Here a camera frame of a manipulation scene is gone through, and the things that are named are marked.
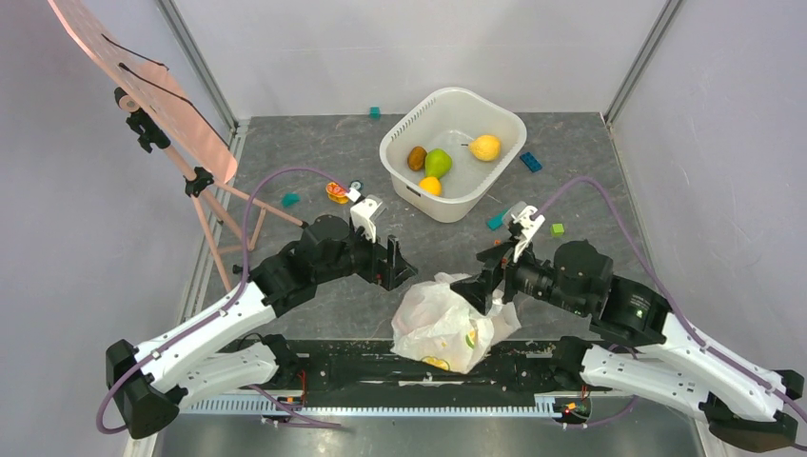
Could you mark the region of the white plastic bag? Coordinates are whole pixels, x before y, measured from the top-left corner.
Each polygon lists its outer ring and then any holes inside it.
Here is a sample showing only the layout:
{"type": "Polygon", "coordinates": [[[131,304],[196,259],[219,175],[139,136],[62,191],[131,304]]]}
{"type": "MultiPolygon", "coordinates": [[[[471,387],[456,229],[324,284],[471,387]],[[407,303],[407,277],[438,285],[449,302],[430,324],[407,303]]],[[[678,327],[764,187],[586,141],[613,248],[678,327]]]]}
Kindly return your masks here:
{"type": "Polygon", "coordinates": [[[515,305],[504,303],[501,291],[493,292],[493,306],[483,315],[450,288],[467,277],[439,272],[408,289],[391,320],[394,354],[467,374],[522,327],[515,305]]]}

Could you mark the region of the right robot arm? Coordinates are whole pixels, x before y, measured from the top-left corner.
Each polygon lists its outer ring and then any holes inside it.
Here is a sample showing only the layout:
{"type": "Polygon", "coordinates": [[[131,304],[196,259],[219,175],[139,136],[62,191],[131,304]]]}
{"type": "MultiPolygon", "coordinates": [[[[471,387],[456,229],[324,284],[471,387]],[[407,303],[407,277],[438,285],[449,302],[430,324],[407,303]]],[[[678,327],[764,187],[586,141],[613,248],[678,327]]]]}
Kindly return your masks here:
{"type": "Polygon", "coordinates": [[[797,443],[786,405],[801,397],[803,377],[746,361],[684,325],[668,300],[620,277],[610,257],[587,241],[562,244],[552,260],[518,254],[505,242],[478,254],[482,270],[451,285],[473,308],[492,309],[524,294],[589,320],[596,345],[565,336],[550,360],[562,388],[604,387],[674,408],[721,441],[750,452],[797,443]]]}

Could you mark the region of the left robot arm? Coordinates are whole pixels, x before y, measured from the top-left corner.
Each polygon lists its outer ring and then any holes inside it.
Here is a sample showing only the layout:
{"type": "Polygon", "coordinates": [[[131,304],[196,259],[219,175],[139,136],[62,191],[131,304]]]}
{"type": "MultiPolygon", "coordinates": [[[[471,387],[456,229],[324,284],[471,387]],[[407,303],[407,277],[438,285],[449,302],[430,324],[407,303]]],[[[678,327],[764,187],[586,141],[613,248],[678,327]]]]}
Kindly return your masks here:
{"type": "Polygon", "coordinates": [[[416,273],[394,236],[381,244],[364,228],[320,216],[299,240],[252,268],[237,288],[202,313],[141,344],[121,339],[110,345],[102,405],[116,405],[124,421],[117,429],[142,439],[198,400],[267,382],[289,387],[299,375],[294,357],[267,343],[229,354],[220,349],[312,300],[322,284],[357,275],[393,290],[416,273]]]}

